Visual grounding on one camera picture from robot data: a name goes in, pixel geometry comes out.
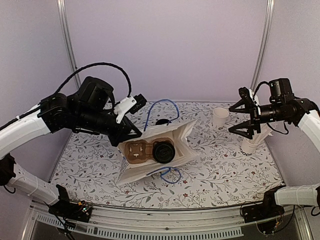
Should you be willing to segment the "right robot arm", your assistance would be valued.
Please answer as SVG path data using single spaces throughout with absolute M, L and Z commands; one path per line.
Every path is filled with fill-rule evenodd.
M 256 93 L 246 87 L 238 90 L 240 100 L 229 107 L 233 113 L 249 114 L 249 120 L 230 127 L 230 133 L 246 139 L 262 132 L 261 125 L 273 122 L 293 124 L 299 128 L 318 149 L 320 147 L 320 109 L 311 100 L 295 96 L 287 78 L 267 82 L 270 90 L 269 104 L 260 105 Z M 320 185 L 276 186 L 266 191 L 262 203 L 243 207 L 240 211 L 246 222 L 272 218 L 284 213 L 284 206 L 318 207 Z

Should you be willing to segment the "left aluminium frame post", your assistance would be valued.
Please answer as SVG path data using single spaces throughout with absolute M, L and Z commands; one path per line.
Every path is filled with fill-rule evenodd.
M 70 35 L 70 30 L 69 30 L 66 4 L 64 0 L 57 0 L 56 2 L 57 2 L 57 10 L 59 15 L 62 35 L 65 43 L 65 48 L 66 48 L 70 68 L 72 72 L 75 72 L 78 68 L 77 68 L 76 58 L 75 58 L 75 54 L 72 46 L 72 39 Z

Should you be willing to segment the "aluminium frame post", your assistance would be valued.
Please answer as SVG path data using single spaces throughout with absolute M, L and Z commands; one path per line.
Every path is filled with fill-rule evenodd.
M 261 37 L 258 56 L 257 56 L 255 68 L 253 71 L 251 85 L 250 85 L 251 89 L 253 90 L 255 90 L 259 84 L 259 78 L 260 78 L 263 61 L 264 61 L 265 53 L 267 50 L 268 40 L 271 33 L 271 28 L 272 28 L 274 7 L 275 7 L 275 0 L 266 1 L 266 11 L 265 11 L 264 24 L 262 29 L 262 37 Z
M 62 35 L 65 43 L 65 48 L 66 48 L 70 68 L 72 72 L 75 72 L 78 68 L 77 68 L 76 58 L 75 58 L 75 54 L 72 46 L 72 39 L 70 35 L 70 30 L 69 30 L 66 4 L 64 0 L 57 0 L 56 2 L 57 2 L 57 10 L 59 15 Z

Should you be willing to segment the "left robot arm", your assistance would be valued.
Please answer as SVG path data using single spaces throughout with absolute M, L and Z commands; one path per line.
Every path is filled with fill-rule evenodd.
M 11 152 L 41 136 L 69 129 L 73 133 L 105 135 L 112 146 L 138 138 L 141 131 L 127 118 L 146 105 L 143 95 L 128 94 L 116 101 L 114 88 L 104 80 L 88 76 L 79 89 L 65 95 L 56 90 L 26 113 L 0 128 L 0 184 L 8 192 L 21 190 L 43 201 L 60 217 L 79 219 L 90 214 L 81 200 L 72 203 L 67 190 L 32 175 L 16 163 Z

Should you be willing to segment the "right aluminium frame post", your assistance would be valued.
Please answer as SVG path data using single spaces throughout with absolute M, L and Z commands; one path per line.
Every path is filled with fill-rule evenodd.
M 265 53 L 267 50 L 268 40 L 271 33 L 271 28 L 272 28 L 274 7 L 275 7 L 275 0 L 266 1 L 266 11 L 265 11 L 264 24 L 262 29 L 262 37 L 261 37 L 258 56 L 257 56 L 255 68 L 253 71 L 251 85 L 250 85 L 251 89 L 253 90 L 255 90 L 259 84 L 259 78 L 260 78 L 263 61 L 264 61 Z

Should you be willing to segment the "aluminium front rail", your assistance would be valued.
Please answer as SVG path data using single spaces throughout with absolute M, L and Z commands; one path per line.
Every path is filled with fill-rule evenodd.
M 243 206 L 203 209 L 138 209 L 93 205 L 88 222 L 64 220 L 32 201 L 24 240 L 314 240 L 306 212 L 245 222 Z

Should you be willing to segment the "brown cardboard cup carrier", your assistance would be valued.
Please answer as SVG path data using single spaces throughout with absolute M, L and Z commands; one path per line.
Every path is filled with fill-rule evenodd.
M 156 142 L 164 142 L 164 141 L 170 142 L 174 146 L 174 142 L 167 137 L 156 138 L 150 142 L 146 140 L 129 141 L 124 145 L 124 156 L 130 164 L 142 164 L 148 160 L 155 161 L 152 154 L 153 145 Z

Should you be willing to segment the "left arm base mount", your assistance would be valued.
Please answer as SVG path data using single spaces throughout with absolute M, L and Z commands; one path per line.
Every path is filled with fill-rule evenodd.
M 58 190 L 58 202 L 48 205 L 49 213 L 68 220 L 88 223 L 92 214 L 92 206 L 84 200 L 71 202 L 63 186 L 57 184 L 55 187 Z

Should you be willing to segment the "white paper-wrapped straws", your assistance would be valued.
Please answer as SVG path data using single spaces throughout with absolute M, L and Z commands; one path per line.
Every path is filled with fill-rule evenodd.
M 266 137 L 272 135 L 272 131 L 266 123 L 263 123 L 260 125 L 260 133 L 255 133 L 253 138 L 249 139 L 248 142 L 252 145 L 259 145 Z

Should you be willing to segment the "blue checkered paper bag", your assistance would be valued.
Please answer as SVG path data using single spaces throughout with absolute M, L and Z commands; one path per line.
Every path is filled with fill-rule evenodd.
M 148 127 L 152 109 L 161 102 L 171 103 L 177 116 L 166 123 Z M 173 123 L 179 117 L 178 106 L 169 99 L 161 99 L 151 105 L 141 137 L 122 142 L 117 147 L 122 156 L 118 185 L 132 183 L 156 173 L 160 173 L 160 177 L 169 184 L 175 184 L 181 179 L 180 173 L 175 180 L 167 180 L 164 175 L 172 170 L 177 171 L 179 166 L 198 155 L 187 140 L 197 121 Z

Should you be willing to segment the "white cup holding straws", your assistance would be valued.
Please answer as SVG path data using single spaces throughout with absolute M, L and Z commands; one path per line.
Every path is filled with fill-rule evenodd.
M 240 146 L 240 151 L 243 155 L 250 156 L 256 152 L 258 146 L 258 144 L 253 144 L 247 138 L 244 138 Z

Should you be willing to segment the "black plastic cup lid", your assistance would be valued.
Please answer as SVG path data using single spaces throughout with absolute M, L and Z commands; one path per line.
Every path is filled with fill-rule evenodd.
M 160 164 L 170 163 L 176 155 L 174 145 L 169 141 L 158 141 L 153 145 L 152 156 Z

